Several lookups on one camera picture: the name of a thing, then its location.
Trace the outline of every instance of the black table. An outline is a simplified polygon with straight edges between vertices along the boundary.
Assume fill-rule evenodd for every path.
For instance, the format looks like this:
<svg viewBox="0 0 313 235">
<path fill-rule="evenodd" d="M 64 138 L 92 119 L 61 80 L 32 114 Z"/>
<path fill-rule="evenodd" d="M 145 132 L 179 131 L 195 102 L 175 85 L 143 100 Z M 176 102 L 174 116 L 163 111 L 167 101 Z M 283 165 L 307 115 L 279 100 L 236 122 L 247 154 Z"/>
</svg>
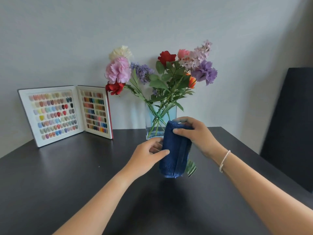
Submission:
<svg viewBox="0 0 313 235">
<path fill-rule="evenodd" d="M 221 127 L 226 148 L 313 209 L 313 195 Z M 144 129 L 109 140 L 81 133 L 36 148 L 32 140 L 0 159 L 0 233 L 52 234 L 99 191 L 145 141 Z M 104 234 L 269 234 L 227 177 L 194 146 L 192 177 L 163 178 L 154 166 L 122 197 Z"/>
</svg>

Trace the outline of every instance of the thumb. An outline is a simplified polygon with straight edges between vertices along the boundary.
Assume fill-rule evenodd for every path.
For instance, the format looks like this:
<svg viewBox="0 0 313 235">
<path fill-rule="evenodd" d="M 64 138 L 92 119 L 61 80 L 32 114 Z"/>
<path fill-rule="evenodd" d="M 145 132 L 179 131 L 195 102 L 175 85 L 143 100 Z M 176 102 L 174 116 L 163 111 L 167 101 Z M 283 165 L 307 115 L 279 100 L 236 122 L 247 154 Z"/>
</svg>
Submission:
<svg viewBox="0 0 313 235">
<path fill-rule="evenodd" d="M 189 129 L 183 129 L 183 128 L 175 128 L 173 129 L 173 133 L 180 135 L 180 136 L 184 136 L 186 138 L 190 139 L 190 136 L 192 134 L 193 130 L 189 130 Z"/>
<path fill-rule="evenodd" d="M 170 150 L 165 149 L 165 150 L 159 151 L 158 153 L 153 154 L 153 157 L 155 158 L 156 162 L 158 162 L 169 153 L 170 153 Z"/>
</svg>

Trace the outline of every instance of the person's left hand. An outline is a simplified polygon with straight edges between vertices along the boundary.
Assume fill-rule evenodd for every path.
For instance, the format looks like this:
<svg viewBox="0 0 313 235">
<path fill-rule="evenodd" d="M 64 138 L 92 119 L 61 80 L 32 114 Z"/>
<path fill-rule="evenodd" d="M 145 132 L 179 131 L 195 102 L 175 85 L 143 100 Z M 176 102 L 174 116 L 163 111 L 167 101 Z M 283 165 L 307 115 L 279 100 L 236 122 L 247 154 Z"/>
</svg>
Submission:
<svg viewBox="0 0 313 235">
<path fill-rule="evenodd" d="M 139 144 L 131 159 L 123 170 L 126 170 L 133 180 L 149 171 L 155 163 L 170 153 L 169 150 L 162 150 L 163 138 L 151 138 L 142 144 Z"/>
</svg>

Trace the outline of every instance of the nail color swatch book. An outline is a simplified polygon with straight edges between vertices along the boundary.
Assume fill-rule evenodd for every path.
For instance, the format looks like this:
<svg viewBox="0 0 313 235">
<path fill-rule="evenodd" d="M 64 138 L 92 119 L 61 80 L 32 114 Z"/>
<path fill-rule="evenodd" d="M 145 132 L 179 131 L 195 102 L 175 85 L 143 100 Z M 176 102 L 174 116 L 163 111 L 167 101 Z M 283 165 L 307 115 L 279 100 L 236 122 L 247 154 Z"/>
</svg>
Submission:
<svg viewBox="0 0 313 235">
<path fill-rule="evenodd" d="M 18 90 L 38 147 L 87 131 L 112 139 L 103 87 L 60 86 Z"/>
</svg>

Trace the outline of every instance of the forearm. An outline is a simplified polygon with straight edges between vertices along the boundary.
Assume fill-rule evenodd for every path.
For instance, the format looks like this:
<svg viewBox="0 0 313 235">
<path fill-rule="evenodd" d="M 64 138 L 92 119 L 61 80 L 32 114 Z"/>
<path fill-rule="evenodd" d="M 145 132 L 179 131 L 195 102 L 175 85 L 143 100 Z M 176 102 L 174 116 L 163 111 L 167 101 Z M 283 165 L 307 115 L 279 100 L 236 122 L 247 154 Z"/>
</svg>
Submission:
<svg viewBox="0 0 313 235">
<path fill-rule="evenodd" d="M 133 182 L 126 170 L 117 173 L 54 235 L 101 235 L 124 192 Z"/>
<path fill-rule="evenodd" d="M 227 150 L 220 146 L 211 157 L 220 165 L 226 153 Z M 279 189 L 237 156 L 228 155 L 223 171 L 273 234 L 313 234 L 313 210 Z"/>
</svg>

